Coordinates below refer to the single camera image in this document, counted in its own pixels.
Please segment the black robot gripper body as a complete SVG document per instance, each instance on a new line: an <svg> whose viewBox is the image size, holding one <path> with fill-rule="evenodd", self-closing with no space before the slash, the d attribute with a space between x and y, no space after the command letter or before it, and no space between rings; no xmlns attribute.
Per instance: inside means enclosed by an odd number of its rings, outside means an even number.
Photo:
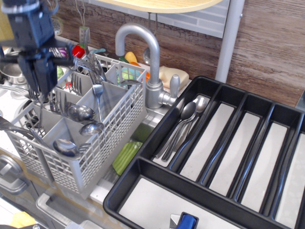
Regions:
<svg viewBox="0 0 305 229"><path fill-rule="evenodd" d="M4 0L1 13L7 16L12 37L1 38L0 46L21 50L21 56L35 61L52 58L56 65L72 65L72 45L56 40L52 15L59 9L55 1L54 8L46 0ZM65 48L67 57L59 57L58 48Z"/></svg>

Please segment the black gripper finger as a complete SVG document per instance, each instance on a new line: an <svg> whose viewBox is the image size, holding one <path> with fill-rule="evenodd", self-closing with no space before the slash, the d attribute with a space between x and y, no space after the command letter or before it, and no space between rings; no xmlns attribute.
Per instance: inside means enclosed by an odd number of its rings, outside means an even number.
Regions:
<svg viewBox="0 0 305 229"><path fill-rule="evenodd" d="M26 59L25 56L19 56L18 64L30 88L33 91L38 92L38 81L35 74L33 61Z"/></svg>
<svg viewBox="0 0 305 229"><path fill-rule="evenodd" d="M34 70L41 94L48 94L57 84L57 65L52 58L37 59Z"/></svg>

